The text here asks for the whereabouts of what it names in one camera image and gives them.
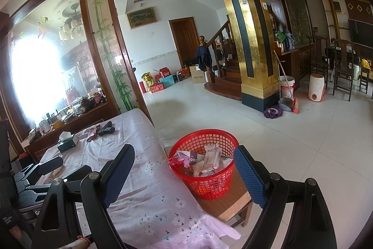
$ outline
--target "broom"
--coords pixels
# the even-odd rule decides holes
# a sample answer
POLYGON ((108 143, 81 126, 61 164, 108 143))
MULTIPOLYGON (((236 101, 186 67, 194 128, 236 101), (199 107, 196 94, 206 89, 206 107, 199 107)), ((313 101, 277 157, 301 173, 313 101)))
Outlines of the broom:
POLYGON ((292 111, 295 113, 295 114, 298 114, 299 113, 299 100, 297 98, 294 98, 293 96, 293 92, 291 91, 290 89, 290 86, 289 86, 289 83, 288 83, 288 78, 286 77, 286 74, 285 74, 285 71, 283 70, 283 67, 282 67, 282 64, 280 62, 280 59, 279 57, 277 56, 275 50, 273 50, 274 54, 276 55, 276 59, 281 67, 281 70, 282 70, 282 73, 283 75, 285 76, 285 80, 286 80, 286 85, 288 86, 289 88, 289 91, 290 91, 290 96, 291 96, 291 100, 293 101, 293 109, 292 111))

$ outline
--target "purple mop head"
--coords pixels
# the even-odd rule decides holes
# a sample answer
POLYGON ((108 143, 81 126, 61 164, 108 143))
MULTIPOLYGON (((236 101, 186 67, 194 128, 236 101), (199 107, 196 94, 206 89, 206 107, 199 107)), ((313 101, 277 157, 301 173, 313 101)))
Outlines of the purple mop head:
POLYGON ((277 118, 277 117, 282 116, 283 110, 281 108, 279 108, 278 106, 272 106, 272 107, 269 107, 266 110, 264 110, 263 114, 266 118, 272 118, 273 119, 273 118, 277 118))

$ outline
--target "green tissue box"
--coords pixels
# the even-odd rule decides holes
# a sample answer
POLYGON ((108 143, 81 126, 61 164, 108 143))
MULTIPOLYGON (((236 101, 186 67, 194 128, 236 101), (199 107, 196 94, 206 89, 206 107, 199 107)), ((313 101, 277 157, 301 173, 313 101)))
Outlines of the green tissue box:
POLYGON ((57 148, 62 153, 71 148, 76 147, 77 143, 78 143, 78 137, 76 135, 73 135, 69 138, 64 139, 63 141, 59 140, 57 144, 57 148))

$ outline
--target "clothing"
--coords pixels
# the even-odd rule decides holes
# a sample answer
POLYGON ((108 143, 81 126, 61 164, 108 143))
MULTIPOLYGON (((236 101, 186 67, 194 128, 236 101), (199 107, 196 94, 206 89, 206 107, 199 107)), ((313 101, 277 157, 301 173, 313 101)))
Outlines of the clothing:
POLYGON ((211 67, 212 58, 210 50, 206 46, 199 46, 197 52, 195 53, 195 60, 199 68, 203 71, 207 71, 207 67, 211 67))

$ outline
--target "bed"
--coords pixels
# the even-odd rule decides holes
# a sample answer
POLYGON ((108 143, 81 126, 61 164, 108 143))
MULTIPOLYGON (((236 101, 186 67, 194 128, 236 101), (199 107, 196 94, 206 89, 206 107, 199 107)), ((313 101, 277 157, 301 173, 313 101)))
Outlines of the bed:
MULTIPOLYGON (((115 132, 60 153, 47 150, 41 162, 61 156, 64 167, 56 175, 42 176, 38 184, 67 176, 83 165, 99 171, 115 158, 124 144, 135 148, 135 163, 118 200, 108 208, 122 240, 138 249, 228 249, 220 238, 240 238, 235 229, 206 214, 185 184, 167 164, 162 140, 148 118, 134 109, 111 119, 115 132)), ((84 137, 88 130, 78 133, 84 137)), ((77 204, 83 235, 90 234, 82 204, 77 204)))

